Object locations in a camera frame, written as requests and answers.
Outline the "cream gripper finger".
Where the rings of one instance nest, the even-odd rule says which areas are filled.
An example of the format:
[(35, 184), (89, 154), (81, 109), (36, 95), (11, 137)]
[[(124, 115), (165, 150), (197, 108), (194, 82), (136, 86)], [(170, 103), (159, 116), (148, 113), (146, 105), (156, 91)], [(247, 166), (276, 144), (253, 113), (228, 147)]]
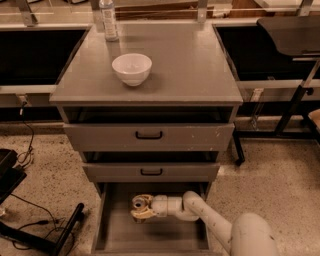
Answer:
[(133, 209), (131, 215), (138, 220), (146, 220), (154, 216), (154, 211), (150, 208)]
[(153, 196), (149, 194), (141, 194), (137, 196), (136, 201), (141, 204), (150, 204), (153, 200)]

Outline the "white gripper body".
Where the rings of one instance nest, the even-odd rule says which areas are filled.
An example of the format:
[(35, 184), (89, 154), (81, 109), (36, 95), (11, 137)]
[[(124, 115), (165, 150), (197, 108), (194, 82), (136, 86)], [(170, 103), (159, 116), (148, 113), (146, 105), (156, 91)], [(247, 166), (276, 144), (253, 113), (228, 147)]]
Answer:
[(156, 217), (179, 217), (183, 212), (181, 197), (157, 195), (152, 199), (151, 209)]

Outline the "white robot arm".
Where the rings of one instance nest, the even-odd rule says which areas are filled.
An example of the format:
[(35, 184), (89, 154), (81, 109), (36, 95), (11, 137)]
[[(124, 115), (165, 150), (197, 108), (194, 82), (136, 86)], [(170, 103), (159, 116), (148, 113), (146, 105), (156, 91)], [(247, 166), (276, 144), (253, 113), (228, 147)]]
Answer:
[(229, 256), (280, 256), (268, 222), (255, 213), (244, 213), (233, 223), (193, 191), (182, 196), (140, 194), (132, 199), (131, 215), (138, 220), (174, 216), (183, 221), (201, 219)]

